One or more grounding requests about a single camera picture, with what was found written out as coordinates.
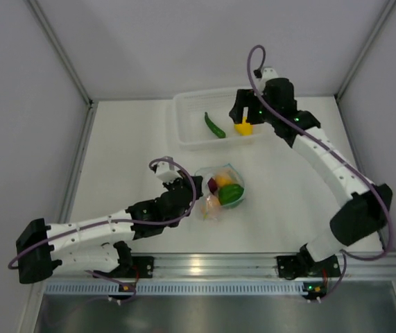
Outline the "purple fake onion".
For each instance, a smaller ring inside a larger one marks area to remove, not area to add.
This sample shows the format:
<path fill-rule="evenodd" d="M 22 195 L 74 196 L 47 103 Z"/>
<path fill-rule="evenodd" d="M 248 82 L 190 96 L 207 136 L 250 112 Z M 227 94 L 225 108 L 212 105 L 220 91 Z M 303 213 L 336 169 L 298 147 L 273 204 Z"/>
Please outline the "purple fake onion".
<path fill-rule="evenodd" d="M 218 191 L 218 184 L 213 177 L 209 178 L 209 180 L 207 181 L 207 186 L 212 194 L 215 194 Z"/>

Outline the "clear zip top bag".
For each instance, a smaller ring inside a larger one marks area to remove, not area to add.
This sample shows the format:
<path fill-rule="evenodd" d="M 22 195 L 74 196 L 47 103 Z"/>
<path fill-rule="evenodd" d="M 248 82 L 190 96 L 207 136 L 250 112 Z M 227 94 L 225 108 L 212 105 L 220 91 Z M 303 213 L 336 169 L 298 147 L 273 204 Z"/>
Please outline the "clear zip top bag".
<path fill-rule="evenodd" d="M 244 201 L 244 179 L 231 164 L 201 168 L 194 175 L 203 178 L 203 196 L 198 200 L 198 212 L 204 221 L 217 220 L 224 211 Z"/>

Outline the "green fake bell pepper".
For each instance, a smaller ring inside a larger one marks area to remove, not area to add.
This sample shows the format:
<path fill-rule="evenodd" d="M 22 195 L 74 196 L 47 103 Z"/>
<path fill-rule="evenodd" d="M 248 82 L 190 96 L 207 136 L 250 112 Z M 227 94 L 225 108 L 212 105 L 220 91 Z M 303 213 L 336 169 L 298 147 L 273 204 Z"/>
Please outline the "green fake bell pepper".
<path fill-rule="evenodd" d="M 218 191 L 218 199 L 222 206 L 229 205 L 238 201 L 244 193 L 244 188 L 239 185 L 228 185 Z"/>

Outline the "green fake chili pepper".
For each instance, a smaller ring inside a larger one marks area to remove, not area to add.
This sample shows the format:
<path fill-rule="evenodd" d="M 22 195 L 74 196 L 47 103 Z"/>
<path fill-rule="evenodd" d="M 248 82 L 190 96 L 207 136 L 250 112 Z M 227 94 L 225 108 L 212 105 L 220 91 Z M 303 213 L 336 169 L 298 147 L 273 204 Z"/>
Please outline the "green fake chili pepper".
<path fill-rule="evenodd" d="M 204 113 L 204 120 L 207 127 L 211 130 L 211 132 L 219 139 L 225 139 L 226 133 L 224 130 L 219 128 L 209 117 L 207 112 Z"/>

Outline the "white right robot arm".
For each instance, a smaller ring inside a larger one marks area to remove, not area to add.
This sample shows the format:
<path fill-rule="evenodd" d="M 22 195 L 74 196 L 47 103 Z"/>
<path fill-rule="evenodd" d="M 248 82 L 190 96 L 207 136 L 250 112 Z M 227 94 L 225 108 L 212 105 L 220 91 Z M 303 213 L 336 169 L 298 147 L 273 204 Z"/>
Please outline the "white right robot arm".
<path fill-rule="evenodd" d="M 329 226 L 295 255 L 279 257 L 279 276 L 288 280 L 316 275 L 336 253 L 387 224 L 393 192 L 375 185 L 334 148 L 317 118 L 299 110 L 287 78 L 267 80 L 262 94 L 239 89 L 229 112 L 235 124 L 268 123 L 275 134 L 302 156 L 323 179 L 339 204 Z"/>

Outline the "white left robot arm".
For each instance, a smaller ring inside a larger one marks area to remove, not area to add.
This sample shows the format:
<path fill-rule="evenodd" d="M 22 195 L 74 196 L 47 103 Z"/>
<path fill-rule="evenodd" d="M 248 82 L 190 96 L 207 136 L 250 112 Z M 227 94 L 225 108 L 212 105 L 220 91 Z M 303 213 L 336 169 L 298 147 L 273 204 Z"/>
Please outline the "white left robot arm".
<path fill-rule="evenodd" d="M 126 278 L 134 261 L 129 242 L 161 235 L 188 217 L 199 199 L 203 178 L 184 174 L 164 184 L 157 198 L 135 203 L 109 216 L 78 223 L 31 221 L 16 240 L 21 284 L 34 284 L 52 275 L 92 271 L 107 278 Z"/>

